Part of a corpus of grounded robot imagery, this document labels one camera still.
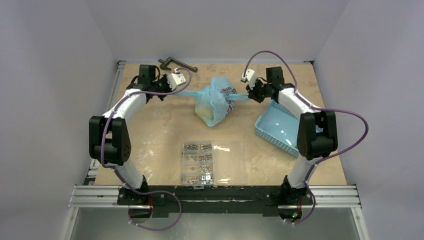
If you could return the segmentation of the light blue printed plastic bag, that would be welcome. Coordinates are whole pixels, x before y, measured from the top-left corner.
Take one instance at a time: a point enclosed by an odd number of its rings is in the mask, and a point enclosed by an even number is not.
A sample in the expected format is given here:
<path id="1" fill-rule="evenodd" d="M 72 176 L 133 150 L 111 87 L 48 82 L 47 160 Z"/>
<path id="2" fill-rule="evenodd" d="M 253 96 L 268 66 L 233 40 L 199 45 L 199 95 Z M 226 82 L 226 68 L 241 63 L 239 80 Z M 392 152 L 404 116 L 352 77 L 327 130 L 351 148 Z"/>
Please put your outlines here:
<path id="1" fill-rule="evenodd" d="M 238 93 L 226 77 L 213 77 L 202 90 L 183 90 L 176 94 L 195 98 L 195 114 L 208 127 L 220 123 L 235 108 L 236 101 L 248 101 L 248 95 Z"/>

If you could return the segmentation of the light blue plastic basket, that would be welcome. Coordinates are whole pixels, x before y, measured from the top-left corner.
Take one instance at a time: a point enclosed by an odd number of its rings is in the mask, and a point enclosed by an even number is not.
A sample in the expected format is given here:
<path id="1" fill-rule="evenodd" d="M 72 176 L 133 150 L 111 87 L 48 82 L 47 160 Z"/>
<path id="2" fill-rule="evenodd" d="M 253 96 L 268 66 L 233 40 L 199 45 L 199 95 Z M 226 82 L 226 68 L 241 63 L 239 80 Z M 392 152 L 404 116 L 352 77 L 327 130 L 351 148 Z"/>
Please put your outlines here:
<path id="1" fill-rule="evenodd" d="M 297 148 L 299 123 L 289 110 L 271 100 L 254 124 L 255 134 L 297 158 L 300 155 Z"/>

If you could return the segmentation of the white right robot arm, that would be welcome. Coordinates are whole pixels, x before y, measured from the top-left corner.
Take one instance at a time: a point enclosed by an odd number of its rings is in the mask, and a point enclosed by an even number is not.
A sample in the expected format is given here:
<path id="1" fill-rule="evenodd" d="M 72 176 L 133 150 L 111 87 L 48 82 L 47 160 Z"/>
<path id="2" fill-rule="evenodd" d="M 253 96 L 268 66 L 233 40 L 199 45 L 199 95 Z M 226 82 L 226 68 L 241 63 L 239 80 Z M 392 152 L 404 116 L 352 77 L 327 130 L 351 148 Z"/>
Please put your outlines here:
<path id="1" fill-rule="evenodd" d="M 258 103 L 271 98 L 286 108 L 298 121 L 296 147 L 299 152 L 293 169 L 284 178 L 280 196 L 288 204 L 300 198 L 300 190 L 309 185 L 309 180 L 318 161 L 328 157 L 338 148 L 336 114 L 322 111 L 305 99 L 292 83 L 286 83 L 281 67 L 268 67 L 266 79 L 246 69 L 241 81 L 247 83 L 248 97 Z"/>

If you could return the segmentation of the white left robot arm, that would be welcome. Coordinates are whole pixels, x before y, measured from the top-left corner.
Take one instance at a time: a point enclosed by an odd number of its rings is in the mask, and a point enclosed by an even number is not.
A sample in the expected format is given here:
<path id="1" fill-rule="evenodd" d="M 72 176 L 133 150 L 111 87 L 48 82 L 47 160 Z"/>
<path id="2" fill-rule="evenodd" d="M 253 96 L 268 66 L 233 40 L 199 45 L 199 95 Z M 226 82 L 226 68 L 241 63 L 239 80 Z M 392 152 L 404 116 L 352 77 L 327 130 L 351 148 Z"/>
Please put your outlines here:
<path id="1" fill-rule="evenodd" d="M 141 64 L 126 87 L 123 97 L 106 113 L 89 119 L 89 155 L 105 169 L 112 170 L 130 190 L 129 197 L 138 205 L 149 199 L 145 176 L 130 160 L 132 145 L 128 123 L 135 113 L 157 96 L 163 99 L 172 90 L 158 66 Z"/>

